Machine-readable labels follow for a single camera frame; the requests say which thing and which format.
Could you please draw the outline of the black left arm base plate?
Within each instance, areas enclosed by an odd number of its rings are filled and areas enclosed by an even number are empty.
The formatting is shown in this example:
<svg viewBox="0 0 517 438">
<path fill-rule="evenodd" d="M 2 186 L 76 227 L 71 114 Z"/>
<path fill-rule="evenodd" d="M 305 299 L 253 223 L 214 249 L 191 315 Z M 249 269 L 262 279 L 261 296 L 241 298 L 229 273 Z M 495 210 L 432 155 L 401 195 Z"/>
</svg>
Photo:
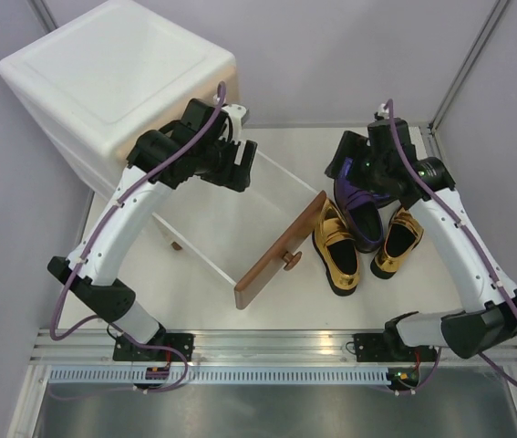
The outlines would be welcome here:
<svg viewBox="0 0 517 438">
<path fill-rule="evenodd" d="M 191 333 L 165 333 L 152 339 L 147 347 L 137 346 L 126 336 L 115 339 L 112 359 L 125 362 L 184 362 L 190 361 L 194 350 Z"/>
</svg>

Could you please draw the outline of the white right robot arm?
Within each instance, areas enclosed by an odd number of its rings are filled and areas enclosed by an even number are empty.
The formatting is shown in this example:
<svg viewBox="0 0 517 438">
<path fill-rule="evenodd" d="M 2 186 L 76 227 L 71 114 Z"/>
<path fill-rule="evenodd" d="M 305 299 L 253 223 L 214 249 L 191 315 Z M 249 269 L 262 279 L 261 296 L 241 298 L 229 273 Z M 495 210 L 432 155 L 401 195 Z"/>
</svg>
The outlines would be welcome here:
<svg viewBox="0 0 517 438">
<path fill-rule="evenodd" d="M 388 321 L 382 348 L 389 358 L 434 346 L 469 359 L 517 336 L 517 285 L 476 232 L 444 163 L 418 159 L 404 120 L 376 120 L 365 136 L 345 131 L 326 176 L 397 198 L 436 247 L 459 294 L 458 309 Z"/>
</svg>

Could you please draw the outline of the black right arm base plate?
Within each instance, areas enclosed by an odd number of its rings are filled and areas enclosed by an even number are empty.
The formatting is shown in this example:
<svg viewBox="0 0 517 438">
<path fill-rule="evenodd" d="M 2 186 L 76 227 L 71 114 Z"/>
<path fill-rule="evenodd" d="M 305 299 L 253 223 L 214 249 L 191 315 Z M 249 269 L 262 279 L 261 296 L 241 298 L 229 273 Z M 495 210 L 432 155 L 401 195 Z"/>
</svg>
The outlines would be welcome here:
<svg viewBox="0 0 517 438">
<path fill-rule="evenodd" d="M 408 347 L 387 339 L 382 332 L 359 332 L 353 335 L 358 362 L 363 363 L 420 363 L 434 362 L 437 350 L 431 347 Z"/>
</svg>

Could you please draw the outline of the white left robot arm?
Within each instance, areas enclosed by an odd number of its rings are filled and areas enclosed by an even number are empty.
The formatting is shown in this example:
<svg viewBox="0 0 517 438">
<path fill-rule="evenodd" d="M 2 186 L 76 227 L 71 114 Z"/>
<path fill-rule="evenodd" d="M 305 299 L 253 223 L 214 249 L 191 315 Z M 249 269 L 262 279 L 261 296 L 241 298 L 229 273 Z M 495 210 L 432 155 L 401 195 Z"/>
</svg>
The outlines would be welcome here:
<svg viewBox="0 0 517 438">
<path fill-rule="evenodd" d="M 129 348 L 130 360 L 184 360 L 186 354 L 119 280 L 120 265 L 153 211 L 191 177 L 238 193 L 249 186 L 257 145 L 241 138 L 248 117 L 240 104 L 192 99 L 179 119 L 141 134 L 87 238 L 48 263 L 66 293 L 119 332 L 117 347 Z"/>
</svg>

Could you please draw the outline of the purple metallic loafer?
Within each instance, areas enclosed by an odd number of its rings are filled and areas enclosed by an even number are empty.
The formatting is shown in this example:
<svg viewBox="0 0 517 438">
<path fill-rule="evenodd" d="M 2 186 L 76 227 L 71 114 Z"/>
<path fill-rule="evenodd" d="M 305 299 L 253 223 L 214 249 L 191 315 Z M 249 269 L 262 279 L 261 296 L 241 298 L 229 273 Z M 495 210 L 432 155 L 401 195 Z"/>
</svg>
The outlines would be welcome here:
<svg viewBox="0 0 517 438">
<path fill-rule="evenodd" d="M 355 239 L 357 250 L 369 254 L 382 245 L 383 225 L 372 194 L 356 187 L 347 179 L 351 167 L 352 160 L 346 158 L 334 181 L 334 197 L 336 206 Z"/>
</svg>

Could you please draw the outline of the brown-front pulled-out drawer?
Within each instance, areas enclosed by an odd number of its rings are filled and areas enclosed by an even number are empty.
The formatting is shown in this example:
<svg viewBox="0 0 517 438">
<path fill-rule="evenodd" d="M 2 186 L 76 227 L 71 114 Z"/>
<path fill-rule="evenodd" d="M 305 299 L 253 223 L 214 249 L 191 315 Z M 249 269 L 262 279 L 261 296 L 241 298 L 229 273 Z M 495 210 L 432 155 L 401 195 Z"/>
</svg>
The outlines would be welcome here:
<svg viewBox="0 0 517 438">
<path fill-rule="evenodd" d="M 247 308 L 284 270 L 283 254 L 296 253 L 315 227 L 326 200 L 261 152 L 249 187 L 237 193 L 197 177 L 169 195 L 153 217 L 172 245 L 196 256 Z"/>
</svg>

